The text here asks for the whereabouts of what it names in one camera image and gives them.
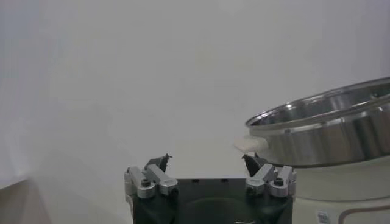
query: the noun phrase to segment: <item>white backdrop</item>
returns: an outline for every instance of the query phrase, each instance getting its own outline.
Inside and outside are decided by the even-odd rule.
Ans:
[[[1,150],[37,185],[47,222],[130,223],[128,165],[168,152],[174,177],[242,176],[232,143],[246,119],[389,74],[389,7],[1,1]]]

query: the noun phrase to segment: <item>bolt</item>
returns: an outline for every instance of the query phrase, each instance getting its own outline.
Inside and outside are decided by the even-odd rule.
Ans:
[[[276,186],[282,186],[283,185],[283,179],[281,179],[280,177],[277,177],[275,180],[274,180],[274,184]]]
[[[149,187],[151,185],[151,182],[148,179],[143,179],[141,181],[141,186],[142,187]]]

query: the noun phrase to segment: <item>stainless steel pot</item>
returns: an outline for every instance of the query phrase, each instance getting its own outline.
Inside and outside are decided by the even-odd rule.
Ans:
[[[274,164],[332,166],[390,155],[390,78],[286,103],[246,125],[250,136],[241,142],[252,141],[245,146]]]

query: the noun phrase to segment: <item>label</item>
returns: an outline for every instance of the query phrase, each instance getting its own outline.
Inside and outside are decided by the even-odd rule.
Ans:
[[[317,211],[317,223],[318,224],[330,224],[330,217],[328,213],[324,211]]]

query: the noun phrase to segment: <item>white pot handle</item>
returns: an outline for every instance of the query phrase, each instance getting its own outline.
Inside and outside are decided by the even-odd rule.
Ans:
[[[234,146],[243,153],[256,152],[258,155],[268,149],[268,142],[265,138],[246,135],[234,142]]]

